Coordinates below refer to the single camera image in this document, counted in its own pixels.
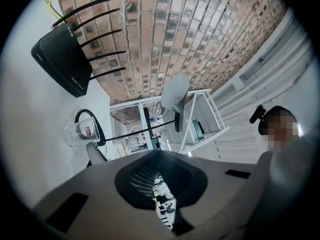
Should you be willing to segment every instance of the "white wall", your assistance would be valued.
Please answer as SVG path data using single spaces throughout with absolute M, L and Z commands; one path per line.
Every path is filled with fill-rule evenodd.
M 53 6 L 60 10 L 58 0 Z M 64 127 L 74 122 L 80 109 L 91 110 L 105 137 L 112 135 L 110 98 L 96 80 L 90 82 L 86 96 L 75 98 L 31 56 L 31 48 L 52 30 L 55 20 L 44 0 L 31 1 L 0 58 L 2 159 L 13 187 L 29 207 L 86 167 L 86 152 L 74 154 L 63 138 Z M 111 142 L 107 149 L 107 159 L 114 159 Z
M 319 121 L 320 65 L 315 57 L 306 72 L 285 97 L 287 108 L 294 114 L 303 133 L 309 133 Z

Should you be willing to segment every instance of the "wifi router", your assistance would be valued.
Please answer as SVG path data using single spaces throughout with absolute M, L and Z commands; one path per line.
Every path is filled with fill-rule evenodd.
M 52 25 L 53 27 L 55 27 L 55 29 L 42 37 L 31 49 L 31 55 L 38 62 L 38 64 L 61 87 L 63 87 L 66 91 L 68 91 L 76 98 L 87 94 L 90 80 L 126 69 L 125 67 L 121 67 L 91 77 L 93 69 L 91 67 L 90 61 L 111 55 L 122 54 L 126 51 L 116 51 L 87 59 L 82 50 L 82 47 L 86 46 L 87 44 L 102 37 L 120 32 L 122 31 L 122 29 L 117 29 L 102 34 L 81 45 L 78 43 L 77 37 L 74 32 L 86 23 L 93 21 L 98 17 L 119 11 L 120 9 L 117 8 L 101 13 L 74 27 L 72 27 L 69 23 L 65 23 L 61 26 L 58 26 L 58 24 L 66 21 L 67 18 L 78 13 L 79 11 L 107 1 L 110 0 L 96 0 L 66 14 L 64 17 L 60 18 Z

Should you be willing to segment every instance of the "label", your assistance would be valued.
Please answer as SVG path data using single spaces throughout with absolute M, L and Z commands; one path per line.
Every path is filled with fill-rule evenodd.
M 90 136 L 92 135 L 89 126 L 85 127 L 84 130 L 85 130 L 85 133 L 86 133 L 86 135 L 87 135 L 88 137 L 90 137 Z

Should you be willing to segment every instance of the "glass cup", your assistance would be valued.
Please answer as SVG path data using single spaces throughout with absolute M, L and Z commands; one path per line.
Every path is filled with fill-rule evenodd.
M 73 148 L 100 141 L 100 134 L 93 117 L 64 128 L 64 140 Z

